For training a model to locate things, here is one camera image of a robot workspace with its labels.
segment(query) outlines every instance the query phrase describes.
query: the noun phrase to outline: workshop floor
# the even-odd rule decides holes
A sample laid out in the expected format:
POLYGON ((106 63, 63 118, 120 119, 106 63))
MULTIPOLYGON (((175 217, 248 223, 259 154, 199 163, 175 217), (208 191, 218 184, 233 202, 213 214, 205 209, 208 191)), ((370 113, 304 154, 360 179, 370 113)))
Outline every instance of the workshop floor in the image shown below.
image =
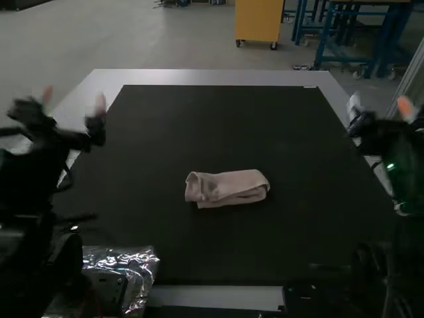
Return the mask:
MULTIPOLYGON (((13 97, 52 83, 53 107, 96 68, 290 70, 313 63, 317 41, 294 46, 287 23, 276 52, 263 43, 236 48, 233 6, 152 7, 153 0, 57 0, 0 12, 0 125, 13 97)), ((364 103, 381 112, 398 85, 331 72, 346 92, 360 89, 364 103)))

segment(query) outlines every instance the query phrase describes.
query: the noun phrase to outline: table leg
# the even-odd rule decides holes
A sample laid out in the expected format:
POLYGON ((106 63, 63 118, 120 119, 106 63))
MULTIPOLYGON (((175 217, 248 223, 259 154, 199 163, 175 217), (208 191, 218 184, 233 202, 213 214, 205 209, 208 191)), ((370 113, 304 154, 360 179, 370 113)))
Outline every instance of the table leg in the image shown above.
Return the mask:
MULTIPOLYGON (((346 5, 346 8, 344 10, 346 12, 351 12, 352 11, 352 5, 346 5)), ((339 29, 339 31, 337 33, 337 37, 336 37, 336 44, 337 45, 341 44, 343 36, 345 35, 348 19, 349 19, 348 15, 342 15, 341 16, 340 29, 339 29)))
POLYGON ((368 63, 367 68, 364 72, 364 78, 370 78, 371 73, 374 70, 374 67, 377 64, 378 58, 381 56, 381 53, 384 49, 384 45, 386 40, 390 34, 390 31, 394 25, 395 18, 399 15, 399 5, 391 5, 388 9, 388 15, 384 19, 383 25, 378 34, 377 43, 374 47, 374 51, 372 53, 371 62, 368 63))
MULTIPOLYGON (((343 7, 344 5, 338 5, 336 11, 343 11, 343 7)), ((339 26, 340 19, 341 19, 341 15, 337 13, 333 23, 334 29, 337 29, 337 27, 339 26)))
POLYGON ((321 61, 324 55, 325 43, 327 37, 330 34, 331 21, 333 20, 333 12, 335 9, 335 3, 330 2, 329 10, 327 11, 327 18, 325 19, 323 33, 321 34, 321 41, 319 42, 317 52, 315 53, 315 61, 313 63, 312 70, 319 70, 321 67, 321 61))
POLYGON ((307 5, 307 0, 301 0, 301 9, 300 9, 300 17, 299 17, 299 21, 297 24, 297 31, 296 31, 296 39, 294 44, 295 45, 299 45, 300 44, 300 39, 302 37, 303 34, 303 21, 305 20, 305 12, 306 12, 306 5, 307 5))
POLYGON ((319 12, 319 19, 318 22, 323 22, 324 19, 324 12, 325 12, 325 5, 327 4, 327 0, 323 0, 323 4, 321 6, 321 11, 319 12))
POLYGON ((382 78, 386 75, 388 64, 391 63, 393 60, 396 45, 398 45, 400 36, 402 35, 405 25, 408 22, 409 17, 411 16, 412 10, 413 3, 405 3, 400 5, 400 12, 397 16, 396 28, 388 41, 388 45, 384 50, 380 66, 377 70, 378 78, 382 78))
POLYGON ((315 22, 315 17, 317 16, 318 4, 319 4, 319 0, 315 0, 315 3, 313 4, 312 15, 311 15, 312 22, 315 22))
POLYGON ((299 24, 299 16, 300 10, 302 6, 302 0, 297 0, 297 9, 296 9, 296 17, 294 19, 293 32, 291 34, 291 40, 294 41, 296 39, 297 34, 297 26, 299 24))
MULTIPOLYGON (((360 5, 355 5, 355 6, 353 7, 353 11, 354 11, 354 12, 359 12, 359 9, 360 9, 360 5)), ((358 18, 358 16, 357 16, 357 15, 351 15, 351 16, 350 16, 350 20, 349 20, 349 27, 348 27, 348 29, 347 29, 346 37, 344 38, 343 45, 346 45, 346 46, 348 46, 348 45, 349 45, 350 40, 351 40, 352 35, 353 35, 353 32, 354 32, 354 30, 355 30, 355 24, 356 24, 356 19, 357 19, 357 18, 358 18)))

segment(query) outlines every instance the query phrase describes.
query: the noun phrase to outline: black mat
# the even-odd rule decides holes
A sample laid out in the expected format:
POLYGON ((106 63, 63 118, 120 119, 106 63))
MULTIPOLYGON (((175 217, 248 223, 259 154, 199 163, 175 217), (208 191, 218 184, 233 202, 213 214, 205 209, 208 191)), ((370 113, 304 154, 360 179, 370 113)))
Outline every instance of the black mat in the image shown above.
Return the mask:
POLYGON ((107 145, 81 155, 59 213, 100 214, 86 244, 151 244, 158 284, 281 285, 387 237, 392 204, 319 89, 124 86, 107 145), (189 172, 259 169, 265 201, 197 210, 189 172))

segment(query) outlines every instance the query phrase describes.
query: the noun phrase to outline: crumpled foil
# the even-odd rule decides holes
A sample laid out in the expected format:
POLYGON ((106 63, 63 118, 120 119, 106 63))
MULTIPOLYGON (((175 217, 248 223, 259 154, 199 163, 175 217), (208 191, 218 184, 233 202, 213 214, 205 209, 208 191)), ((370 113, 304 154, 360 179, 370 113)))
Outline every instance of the crumpled foil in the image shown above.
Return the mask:
POLYGON ((151 246, 108 248, 85 246, 83 271, 124 274, 128 285, 123 301, 123 317, 141 317, 159 266, 151 246))

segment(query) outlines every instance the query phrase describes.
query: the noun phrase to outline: folded towel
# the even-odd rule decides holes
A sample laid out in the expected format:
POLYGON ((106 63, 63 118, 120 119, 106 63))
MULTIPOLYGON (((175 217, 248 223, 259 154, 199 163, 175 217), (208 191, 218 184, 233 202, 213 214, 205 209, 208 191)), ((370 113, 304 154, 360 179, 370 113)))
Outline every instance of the folded towel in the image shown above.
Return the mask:
POLYGON ((258 170, 190 172, 185 183, 185 200, 197 202, 199 209, 261 201, 270 189, 270 183, 258 170))

